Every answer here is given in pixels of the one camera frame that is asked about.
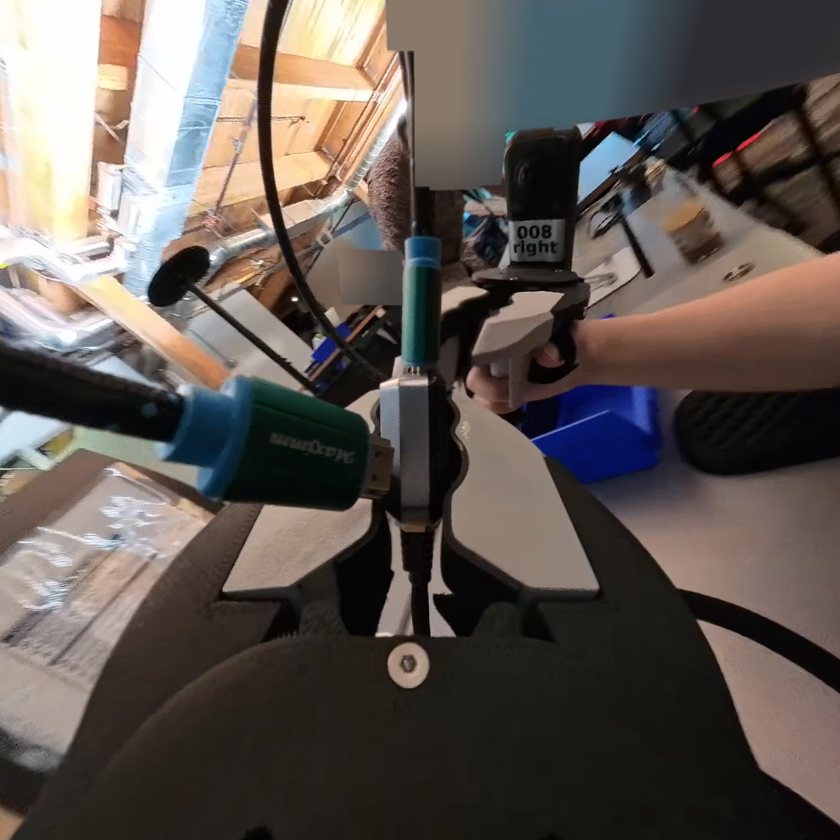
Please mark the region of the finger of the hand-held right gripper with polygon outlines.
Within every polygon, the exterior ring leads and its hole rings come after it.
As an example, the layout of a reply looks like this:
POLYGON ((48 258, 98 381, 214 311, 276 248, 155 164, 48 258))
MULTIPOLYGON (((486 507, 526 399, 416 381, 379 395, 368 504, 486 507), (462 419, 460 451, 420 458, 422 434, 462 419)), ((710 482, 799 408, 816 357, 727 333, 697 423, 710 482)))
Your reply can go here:
POLYGON ((482 327, 499 310, 488 290, 456 287, 442 297, 439 371, 468 371, 482 327))
POLYGON ((489 368, 494 376, 528 377, 532 355, 549 341, 563 302, 562 292, 513 294, 480 327, 471 352, 473 366, 489 368))

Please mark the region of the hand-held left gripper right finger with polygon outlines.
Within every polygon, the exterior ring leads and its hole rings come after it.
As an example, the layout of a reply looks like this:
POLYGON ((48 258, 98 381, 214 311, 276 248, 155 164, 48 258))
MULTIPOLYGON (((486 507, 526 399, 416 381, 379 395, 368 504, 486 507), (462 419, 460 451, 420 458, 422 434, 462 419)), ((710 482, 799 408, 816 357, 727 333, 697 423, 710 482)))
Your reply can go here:
POLYGON ((542 452, 464 387, 452 398, 462 461, 442 538, 450 632, 471 634, 493 603, 525 617, 538 604, 596 599, 601 587, 542 452))

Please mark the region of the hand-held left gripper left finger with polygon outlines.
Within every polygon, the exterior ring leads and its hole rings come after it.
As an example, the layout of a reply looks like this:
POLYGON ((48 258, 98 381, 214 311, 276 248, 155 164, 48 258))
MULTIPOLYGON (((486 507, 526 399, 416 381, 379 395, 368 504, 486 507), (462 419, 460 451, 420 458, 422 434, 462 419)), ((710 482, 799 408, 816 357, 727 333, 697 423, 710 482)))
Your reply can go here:
POLYGON ((280 606, 280 625, 328 602, 349 631, 377 630, 392 585, 392 534, 378 504, 347 511, 263 507, 224 586, 227 599, 280 606))

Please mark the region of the blue plastic bin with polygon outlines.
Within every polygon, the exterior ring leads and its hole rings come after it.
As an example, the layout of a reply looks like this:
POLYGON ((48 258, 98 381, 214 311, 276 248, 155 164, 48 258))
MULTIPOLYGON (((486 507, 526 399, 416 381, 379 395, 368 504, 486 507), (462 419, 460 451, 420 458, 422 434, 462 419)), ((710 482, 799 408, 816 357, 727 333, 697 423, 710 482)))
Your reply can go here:
POLYGON ((659 397, 643 386, 584 385, 525 405, 517 428, 590 485, 656 467, 659 397))

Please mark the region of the grey hdmi switch adapter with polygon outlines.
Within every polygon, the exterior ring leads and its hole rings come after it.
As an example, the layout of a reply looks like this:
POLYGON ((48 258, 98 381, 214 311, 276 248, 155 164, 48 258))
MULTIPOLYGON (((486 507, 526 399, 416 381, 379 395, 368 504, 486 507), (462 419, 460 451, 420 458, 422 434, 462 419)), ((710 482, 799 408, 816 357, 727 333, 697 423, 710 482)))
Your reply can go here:
POLYGON ((393 449, 392 493, 401 530, 425 532, 432 513, 432 398, 429 375, 397 357, 379 390, 381 435, 393 449))

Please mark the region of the person's right forearm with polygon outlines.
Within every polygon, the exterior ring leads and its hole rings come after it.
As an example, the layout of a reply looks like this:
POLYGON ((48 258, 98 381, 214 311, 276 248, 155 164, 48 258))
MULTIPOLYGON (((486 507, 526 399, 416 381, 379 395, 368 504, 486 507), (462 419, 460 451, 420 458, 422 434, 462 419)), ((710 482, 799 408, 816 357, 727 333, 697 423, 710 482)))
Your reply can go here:
POLYGON ((839 386, 839 255, 649 314, 584 322, 583 379, 710 392, 839 386))

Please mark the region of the person's right hand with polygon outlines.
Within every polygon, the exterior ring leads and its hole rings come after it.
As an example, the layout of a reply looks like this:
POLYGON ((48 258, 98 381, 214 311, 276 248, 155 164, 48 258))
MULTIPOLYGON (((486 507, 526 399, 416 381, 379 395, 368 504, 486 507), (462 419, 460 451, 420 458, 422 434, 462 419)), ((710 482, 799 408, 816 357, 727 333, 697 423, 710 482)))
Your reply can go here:
POLYGON ((524 404, 567 393, 578 386, 601 384, 611 371, 611 338, 612 325, 606 320, 576 323, 565 341, 567 350, 572 347, 576 350, 576 366, 572 372, 555 383, 527 383, 522 387, 520 396, 511 395, 508 375, 495 377, 487 366, 474 366, 467 376, 466 386, 478 403, 494 413, 504 414, 524 404))

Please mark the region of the glass jar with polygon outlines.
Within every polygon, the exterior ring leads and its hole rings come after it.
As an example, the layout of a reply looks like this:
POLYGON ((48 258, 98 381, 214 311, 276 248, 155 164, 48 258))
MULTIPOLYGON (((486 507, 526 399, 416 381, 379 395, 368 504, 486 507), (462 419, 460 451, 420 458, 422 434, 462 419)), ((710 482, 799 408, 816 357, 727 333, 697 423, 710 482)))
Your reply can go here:
POLYGON ((690 265, 709 259, 726 244, 707 206, 697 199, 684 201, 672 209, 660 226, 690 265))

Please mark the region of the printed instruction sheet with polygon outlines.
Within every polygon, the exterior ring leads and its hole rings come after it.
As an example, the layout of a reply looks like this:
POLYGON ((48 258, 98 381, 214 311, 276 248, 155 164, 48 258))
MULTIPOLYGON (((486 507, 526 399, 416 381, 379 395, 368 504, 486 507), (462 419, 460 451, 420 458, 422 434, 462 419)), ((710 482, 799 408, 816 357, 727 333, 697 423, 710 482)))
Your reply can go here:
POLYGON ((144 574, 156 579, 214 514, 116 463, 67 511, 2 551, 2 646, 42 666, 70 653, 144 574))

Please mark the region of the black round disc with rod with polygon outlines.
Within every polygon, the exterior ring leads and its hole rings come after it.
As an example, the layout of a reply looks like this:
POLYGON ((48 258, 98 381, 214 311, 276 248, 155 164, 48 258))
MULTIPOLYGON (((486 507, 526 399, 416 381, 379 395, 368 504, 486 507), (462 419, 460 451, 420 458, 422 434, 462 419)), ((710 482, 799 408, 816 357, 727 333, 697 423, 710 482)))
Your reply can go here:
POLYGON ((194 302, 198 311, 185 321, 186 337, 198 339, 231 373, 316 394, 317 388, 307 376, 312 356, 309 346, 241 287, 227 294, 207 291, 210 269, 207 248, 184 248, 157 270, 149 287, 149 302, 165 310, 176 310, 184 301, 194 302))

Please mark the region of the round metal duct pipe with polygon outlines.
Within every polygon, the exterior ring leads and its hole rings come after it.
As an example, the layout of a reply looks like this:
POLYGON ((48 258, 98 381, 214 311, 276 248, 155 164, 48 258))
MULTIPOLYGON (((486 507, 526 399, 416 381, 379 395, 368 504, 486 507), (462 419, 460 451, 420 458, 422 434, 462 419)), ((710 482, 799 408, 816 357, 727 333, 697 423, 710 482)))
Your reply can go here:
MULTIPOLYGON (((307 201, 282 207, 283 221, 290 239, 306 233, 316 224, 323 224, 330 216, 341 208, 350 205, 356 199, 359 190, 365 184, 365 178, 373 163, 381 155, 399 124, 403 122, 404 112, 404 106, 400 106, 396 115, 391 117, 378 132, 362 162, 352 173, 348 185, 341 187, 328 197, 311 198, 307 201)), ((241 234, 223 238, 212 247, 199 246, 198 265, 206 264, 206 267, 198 274, 196 283, 206 284, 233 259, 245 256, 252 251, 270 249, 277 244, 277 233, 270 215, 259 216, 257 217, 257 227, 241 234)))

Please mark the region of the rectangular metal air duct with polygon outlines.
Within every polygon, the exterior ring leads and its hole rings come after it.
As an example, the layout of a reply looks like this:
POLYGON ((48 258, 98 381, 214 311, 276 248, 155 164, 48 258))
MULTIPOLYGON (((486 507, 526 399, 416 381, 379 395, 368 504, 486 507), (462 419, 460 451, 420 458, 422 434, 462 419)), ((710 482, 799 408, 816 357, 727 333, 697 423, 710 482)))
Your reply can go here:
POLYGON ((122 170, 123 285, 147 298, 182 235, 228 83, 247 1, 147 2, 122 170))

